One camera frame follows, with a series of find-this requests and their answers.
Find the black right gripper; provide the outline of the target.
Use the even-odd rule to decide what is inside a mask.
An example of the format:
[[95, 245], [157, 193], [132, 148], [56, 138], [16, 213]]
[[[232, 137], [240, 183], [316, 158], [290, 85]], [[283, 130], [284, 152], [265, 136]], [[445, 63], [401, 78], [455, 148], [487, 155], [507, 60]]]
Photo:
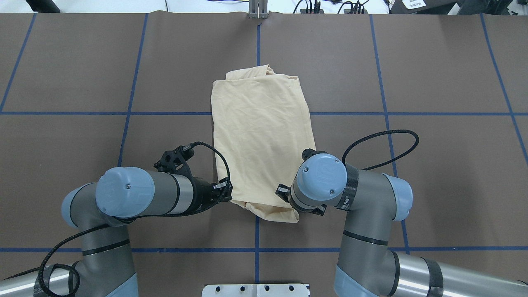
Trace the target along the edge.
[[300, 212], [323, 216], [328, 207], [328, 205], [320, 201], [307, 197], [297, 184], [292, 184], [292, 186], [279, 184], [276, 188], [276, 195], [293, 209]]

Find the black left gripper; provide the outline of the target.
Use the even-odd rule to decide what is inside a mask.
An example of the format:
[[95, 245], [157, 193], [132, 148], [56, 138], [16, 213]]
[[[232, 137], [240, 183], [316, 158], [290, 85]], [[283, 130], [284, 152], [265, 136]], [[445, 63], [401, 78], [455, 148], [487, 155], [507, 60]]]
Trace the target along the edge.
[[220, 180], [218, 184], [209, 183], [200, 177], [193, 177], [192, 180], [194, 188], [191, 211], [206, 211], [215, 203], [232, 200], [233, 185], [229, 178]]

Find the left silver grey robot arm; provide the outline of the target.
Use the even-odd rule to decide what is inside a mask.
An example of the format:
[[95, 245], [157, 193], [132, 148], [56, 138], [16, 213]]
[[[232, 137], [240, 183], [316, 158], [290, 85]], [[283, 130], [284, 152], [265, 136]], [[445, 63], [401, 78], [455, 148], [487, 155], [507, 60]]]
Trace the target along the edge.
[[39, 267], [2, 280], [1, 295], [137, 297], [128, 224], [198, 214], [229, 201], [231, 191], [228, 178], [210, 183], [184, 171], [112, 168], [64, 198], [62, 216], [79, 233], [52, 248]]

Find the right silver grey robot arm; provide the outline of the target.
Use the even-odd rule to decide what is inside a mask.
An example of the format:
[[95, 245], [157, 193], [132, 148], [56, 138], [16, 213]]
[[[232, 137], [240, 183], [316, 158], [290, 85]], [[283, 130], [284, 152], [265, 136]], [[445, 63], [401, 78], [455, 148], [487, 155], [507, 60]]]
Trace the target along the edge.
[[407, 218], [413, 192], [407, 181], [358, 169], [307, 149], [290, 186], [276, 195], [295, 210], [347, 214], [334, 290], [340, 297], [526, 297], [526, 282], [507, 280], [388, 249], [391, 224]]

